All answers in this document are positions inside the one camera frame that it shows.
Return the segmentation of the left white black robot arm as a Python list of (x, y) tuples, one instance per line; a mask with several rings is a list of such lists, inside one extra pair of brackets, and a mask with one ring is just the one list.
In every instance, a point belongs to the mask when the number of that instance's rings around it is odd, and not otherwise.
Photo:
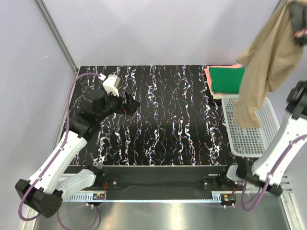
[(48, 159), (28, 180), (20, 179), (16, 183), (20, 205), (26, 204), (49, 218), (71, 195), (85, 188), (100, 189), (104, 183), (100, 166), (88, 165), (70, 178), (63, 181), (60, 178), (72, 159), (100, 130), (103, 120), (112, 114), (132, 116), (139, 107), (140, 102), (127, 92), (124, 98), (104, 90), (86, 94), (79, 112), (68, 121), (68, 130)]

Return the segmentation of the beige t shirt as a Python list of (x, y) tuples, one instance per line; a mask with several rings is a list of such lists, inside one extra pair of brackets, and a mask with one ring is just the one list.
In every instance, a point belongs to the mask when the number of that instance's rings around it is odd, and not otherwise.
[(291, 3), (281, 3), (252, 44), (236, 59), (245, 67), (234, 110), (234, 120), (241, 128), (260, 127), (255, 112), (263, 107), (268, 92), (285, 82), (304, 53), (294, 41)]

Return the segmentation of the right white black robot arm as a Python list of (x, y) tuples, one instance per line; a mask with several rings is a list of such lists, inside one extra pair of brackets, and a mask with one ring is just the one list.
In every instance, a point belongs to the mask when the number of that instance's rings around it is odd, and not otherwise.
[[(234, 106), (241, 128), (260, 127), (256, 112), (269, 92), (278, 89), (297, 67), (307, 44), (307, 3), (286, 0), (272, 14), (253, 43), (237, 58), (245, 67)], [(235, 181), (251, 183), (280, 195), (282, 176), (307, 140), (307, 83), (299, 81), (287, 97), (285, 114), (272, 142), (254, 163), (242, 160), (218, 177), (224, 190)]]

